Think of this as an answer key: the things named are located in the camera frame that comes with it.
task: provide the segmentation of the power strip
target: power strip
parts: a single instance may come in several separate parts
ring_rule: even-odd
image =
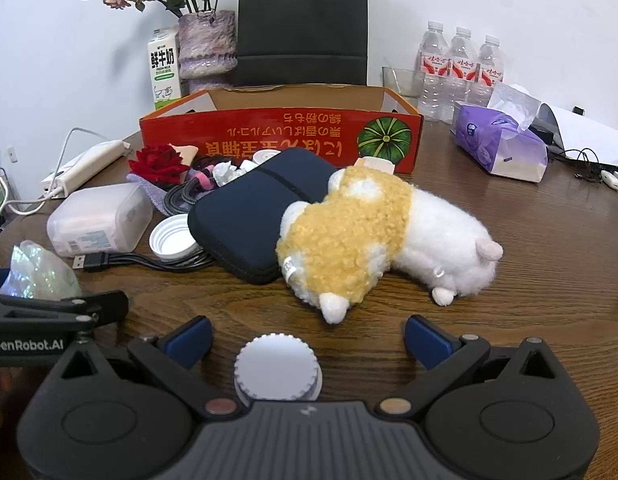
[[[122,140],[108,140],[96,144],[60,167],[53,189],[51,189],[51,181],[54,174],[51,173],[46,177],[40,183],[42,194],[47,195],[54,189],[61,188],[62,191],[54,198],[67,198],[92,176],[123,156],[130,147],[128,142]]]

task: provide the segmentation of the wood grain surface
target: wood grain surface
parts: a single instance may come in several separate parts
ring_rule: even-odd
[[[89,185],[122,182],[126,172],[126,162],[119,160]],[[495,282],[480,295],[441,308],[421,285],[389,273],[340,325],[329,326],[318,311],[296,300],[282,279],[257,286],[217,266],[184,275],[118,267],[79,276],[85,291],[120,288],[131,301],[127,320],[118,329],[98,329],[97,338],[113,344],[142,333],[166,333],[204,314],[214,325],[215,342],[201,371],[210,383],[230,390],[233,361],[244,343],[263,333],[290,333],[318,357],[324,372],[321,399],[374,404],[416,374],[400,329],[411,314],[455,335],[480,334],[497,346],[540,336],[601,427],[586,478],[618,479],[618,192],[575,179],[560,162],[550,163],[539,185],[489,176],[452,143],[442,124],[425,126],[411,178],[477,216],[505,248]],[[0,265],[25,238],[50,248],[46,220],[56,204],[17,219],[0,235]],[[152,225],[160,219],[156,214]],[[149,232],[137,251],[150,254]],[[0,480],[28,479],[11,435],[18,410],[41,375],[27,370],[9,399]]]

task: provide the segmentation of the water bottle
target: water bottle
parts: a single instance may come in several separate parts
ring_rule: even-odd
[[[449,70],[448,45],[442,36],[443,30],[442,23],[428,22],[428,31],[422,37],[416,59],[416,70],[425,74],[418,111],[428,121],[440,119],[444,80]]]
[[[478,53],[478,78],[471,84],[467,101],[472,105],[487,106],[493,87],[502,81],[505,65],[500,54],[500,40],[487,36]]]
[[[454,118],[456,101],[467,101],[468,82],[475,81],[477,56],[471,44],[471,31],[458,27],[456,35],[451,40],[447,53],[449,58],[449,77],[446,79],[442,120],[451,124]]]

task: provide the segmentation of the fluffy yellow fur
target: fluffy yellow fur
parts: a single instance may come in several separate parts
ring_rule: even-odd
[[[350,196],[357,181],[372,179],[381,193],[376,200]],[[365,167],[347,168],[340,188],[324,202],[311,204],[278,241],[280,264],[302,255],[305,287],[316,294],[332,292],[360,303],[375,285],[369,275],[368,248],[380,244],[391,262],[402,248],[412,188],[399,177]]]

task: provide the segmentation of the pumpkin illustration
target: pumpkin illustration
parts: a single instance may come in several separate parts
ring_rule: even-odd
[[[358,135],[360,156],[386,158],[393,164],[400,162],[409,152],[411,130],[395,117],[380,117],[366,124]]]

